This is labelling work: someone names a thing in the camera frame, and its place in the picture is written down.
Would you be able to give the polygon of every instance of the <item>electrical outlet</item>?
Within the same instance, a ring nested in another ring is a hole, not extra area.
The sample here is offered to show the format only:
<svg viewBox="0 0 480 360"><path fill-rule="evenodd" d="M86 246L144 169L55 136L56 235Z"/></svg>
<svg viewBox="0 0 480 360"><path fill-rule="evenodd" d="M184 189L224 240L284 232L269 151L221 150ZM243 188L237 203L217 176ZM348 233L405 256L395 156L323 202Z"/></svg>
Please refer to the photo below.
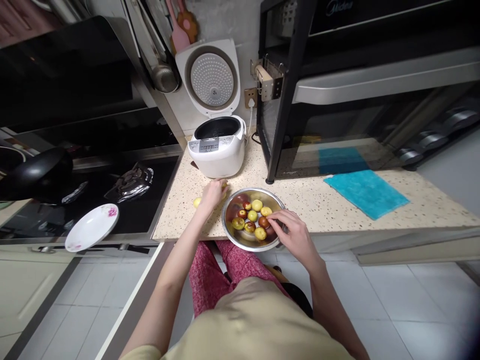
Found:
<svg viewBox="0 0 480 360"><path fill-rule="evenodd" d="M254 108L257 107L257 88L256 87L252 87L250 89L245 89L243 90L243 94L244 94L244 97L245 97L245 109L250 109L250 106L249 106L249 100L250 99L253 99L253 101L255 102L255 105L253 105Z"/></svg>

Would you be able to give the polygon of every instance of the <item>stove burner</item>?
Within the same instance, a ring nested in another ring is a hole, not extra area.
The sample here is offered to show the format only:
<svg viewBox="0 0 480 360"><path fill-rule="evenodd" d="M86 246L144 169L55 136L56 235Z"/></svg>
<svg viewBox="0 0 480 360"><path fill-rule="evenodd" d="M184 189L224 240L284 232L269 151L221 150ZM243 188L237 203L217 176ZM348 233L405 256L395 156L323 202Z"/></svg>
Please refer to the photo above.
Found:
<svg viewBox="0 0 480 360"><path fill-rule="evenodd" d="M105 198L117 203L144 194L152 184L154 171L140 163L122 176L118 177L115 185L105 194Z"/></svg>
<svg viewBox="0 0 480 360"><path fill-rule="evenodd" d="M72 201L76 200L80 196L80 194L82 194L84 192L85 187L88 185L88 183L89 183L88 181L82 182L72 193L65 196L61 200L61 203L62 204L69 204Z"/></svg>

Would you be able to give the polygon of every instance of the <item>red patterned pants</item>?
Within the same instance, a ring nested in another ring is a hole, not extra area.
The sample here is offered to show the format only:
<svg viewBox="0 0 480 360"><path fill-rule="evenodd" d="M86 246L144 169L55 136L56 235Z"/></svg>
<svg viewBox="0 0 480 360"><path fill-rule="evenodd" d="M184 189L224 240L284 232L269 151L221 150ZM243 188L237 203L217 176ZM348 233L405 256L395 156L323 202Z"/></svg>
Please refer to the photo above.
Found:
<svg viewBox="0 0 480 360"><path fill-rule="evenodd" d="M205 310L213 309L222 296L231 293L242 279L249 277L274 282L281 292L290 298L255 253L245 251L229 240L219 240L215 243L226 264L231 282L222 273L207 244L200 241L189 273L195 317Z"/></svg>

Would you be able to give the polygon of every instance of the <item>stainless steel bowl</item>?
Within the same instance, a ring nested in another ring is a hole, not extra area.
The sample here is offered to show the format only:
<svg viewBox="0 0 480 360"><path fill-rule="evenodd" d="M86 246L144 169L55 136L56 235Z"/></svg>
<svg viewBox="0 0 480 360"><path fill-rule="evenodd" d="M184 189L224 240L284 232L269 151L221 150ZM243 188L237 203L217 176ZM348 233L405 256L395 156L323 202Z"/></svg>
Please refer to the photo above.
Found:
<svg viewBox="0 0 480 360"><path fill-rule="evenodd" d="M246 187L235 192L225 201L223 209L221 210L221 223L232 243L241 249L259 253L270 250L280 243L272 226L266 230L267 236L265 240L258 240L253 233L246 232L245 230L235 230L232 226L233 218L237 217L240 209L243 209L242 203L245 201L253 202L257 199L260 200L264 206L271 208L273 212L285 209L285 205L270 191L259 187Z"/></svg>

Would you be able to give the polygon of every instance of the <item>blue towel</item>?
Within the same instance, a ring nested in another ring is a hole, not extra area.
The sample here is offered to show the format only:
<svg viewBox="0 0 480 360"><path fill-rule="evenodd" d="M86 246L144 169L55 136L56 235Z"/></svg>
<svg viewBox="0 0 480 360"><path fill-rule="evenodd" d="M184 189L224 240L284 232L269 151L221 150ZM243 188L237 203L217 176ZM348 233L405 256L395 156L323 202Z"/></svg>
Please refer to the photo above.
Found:
<svg viewBox="0 0 480 360"><path fill-rule="evenodd" d="M324 181L373 220L410 202L372 170L337 174Z"/></svg>

